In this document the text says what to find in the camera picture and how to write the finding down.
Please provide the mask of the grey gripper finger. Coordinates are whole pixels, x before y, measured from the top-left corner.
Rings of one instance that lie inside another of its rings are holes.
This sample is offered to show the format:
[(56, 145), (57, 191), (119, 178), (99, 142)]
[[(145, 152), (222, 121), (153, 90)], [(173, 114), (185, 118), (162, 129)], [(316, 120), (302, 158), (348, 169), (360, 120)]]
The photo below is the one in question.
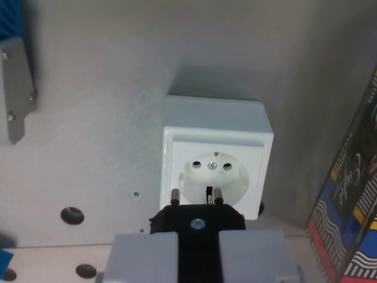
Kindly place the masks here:
[(219, 232), (224, 282), (302, 282), (281, 230)]
[(178, 234), (117, 235), (102, 282), (177, 282)]

